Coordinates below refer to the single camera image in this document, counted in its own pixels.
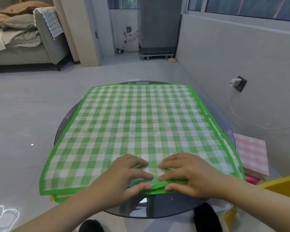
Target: green foliage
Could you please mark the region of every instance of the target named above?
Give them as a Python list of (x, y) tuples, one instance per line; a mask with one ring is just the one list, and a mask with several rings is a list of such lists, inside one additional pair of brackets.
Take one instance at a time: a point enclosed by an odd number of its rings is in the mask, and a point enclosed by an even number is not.
[(121, 5), (123, 9), (136, 9), (136, 0), (121, 0)]

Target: window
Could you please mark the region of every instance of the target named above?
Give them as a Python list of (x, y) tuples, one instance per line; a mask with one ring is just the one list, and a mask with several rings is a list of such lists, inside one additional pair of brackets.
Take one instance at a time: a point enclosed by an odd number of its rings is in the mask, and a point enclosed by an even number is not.
[(108, 0), (110, 9), (138, 9), (138, 0)]
[(188, 10), (201, 11), (203, 0), (189, 0)]
[(290, 0), (208, 0), (206, 12), (290, 20)]

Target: green checkered bag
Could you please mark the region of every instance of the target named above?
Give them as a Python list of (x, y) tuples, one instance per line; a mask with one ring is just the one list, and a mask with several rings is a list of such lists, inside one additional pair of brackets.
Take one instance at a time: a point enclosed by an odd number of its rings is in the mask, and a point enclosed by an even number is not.
[[(127, 153), (149, 161), (151, 191), (165, 193), (157, 165), (174, 153), (198, 155), (225, 174), (244, 178), (240, 159), (190, 86), (105, 85), (85, 95), (41, 174), (41, 195), (70, 195), (88, 187)], [(142, 179), (132, 180), (135, 185)]]

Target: pink gingham fabric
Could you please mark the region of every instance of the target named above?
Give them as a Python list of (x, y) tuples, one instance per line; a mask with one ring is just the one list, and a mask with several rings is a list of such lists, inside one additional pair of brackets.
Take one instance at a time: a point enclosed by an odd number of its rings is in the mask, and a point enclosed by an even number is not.
[(269, 176), (265, 141), (236, 133), (234, 138), (243, 167)]

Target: black power socket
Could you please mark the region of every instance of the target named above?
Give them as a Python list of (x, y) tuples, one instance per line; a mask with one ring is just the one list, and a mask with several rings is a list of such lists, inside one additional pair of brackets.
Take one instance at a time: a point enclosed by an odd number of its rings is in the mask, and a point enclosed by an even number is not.
[(237, 91), (241, 92), (244, 88), (244, 86), (247, 83), (247, 80), (242, 78), (241, 76), (238, 76), (238, 78), (240, 78), (242, 81), (240, 82), (240, 84), (238, 86), (234, 86), (234, 88), (236, 88)]

